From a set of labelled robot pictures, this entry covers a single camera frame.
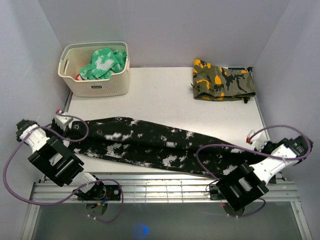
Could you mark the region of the black white tie-dye trousers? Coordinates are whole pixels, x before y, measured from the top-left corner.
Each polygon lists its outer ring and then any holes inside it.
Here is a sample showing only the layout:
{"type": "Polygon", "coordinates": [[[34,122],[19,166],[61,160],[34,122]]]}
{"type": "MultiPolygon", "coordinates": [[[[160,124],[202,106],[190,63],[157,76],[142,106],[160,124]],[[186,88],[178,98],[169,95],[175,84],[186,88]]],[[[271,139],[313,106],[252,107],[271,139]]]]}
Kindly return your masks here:
{"type": "Polygon", "coordinates": [[[66,137],[84,137],[69,149],[87,157],[217,178],[265,159],[216,137],[123,116],[74,121],[66,137]]]}

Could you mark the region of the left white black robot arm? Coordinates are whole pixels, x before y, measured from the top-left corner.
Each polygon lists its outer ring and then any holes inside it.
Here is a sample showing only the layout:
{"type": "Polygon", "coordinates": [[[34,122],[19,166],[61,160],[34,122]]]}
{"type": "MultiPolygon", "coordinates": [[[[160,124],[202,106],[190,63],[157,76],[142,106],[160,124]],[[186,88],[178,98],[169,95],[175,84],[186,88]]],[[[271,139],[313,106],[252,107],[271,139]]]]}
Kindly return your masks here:
{"type": "Polygon", "coordinates": [[[102,200],[107,193],[102,182],[95,182],[97,178],[84,170],[84,162],[81,161],[56,135],[48,137],[46,132],[38,127],[33,120],[23,119],[16,124],[16,137],[20,142],[31,147],[32,154],[28,157],[29,162],[40,172],[53,181],[59,187],[65,185],[81,186],[76,196],[81,200],[102,200]]]}

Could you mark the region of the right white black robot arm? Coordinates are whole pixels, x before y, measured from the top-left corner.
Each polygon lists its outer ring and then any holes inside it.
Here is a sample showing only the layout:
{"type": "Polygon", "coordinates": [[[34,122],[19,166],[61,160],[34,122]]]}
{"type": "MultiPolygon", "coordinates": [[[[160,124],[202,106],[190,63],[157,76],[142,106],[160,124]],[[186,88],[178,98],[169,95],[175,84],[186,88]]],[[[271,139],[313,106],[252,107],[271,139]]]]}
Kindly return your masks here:
{"type": "Polygon", "coordinates": [[[302,160],[297,158],[310,151],[312,144],[303,136],[284,138],[272,150],[271,157],[252,165],[246,162],[238,165],[218,181],[216,186],[230,207],[239,211],[268,193],[267,184],[271,178],[284,168],[300,163],[302,160]]]}

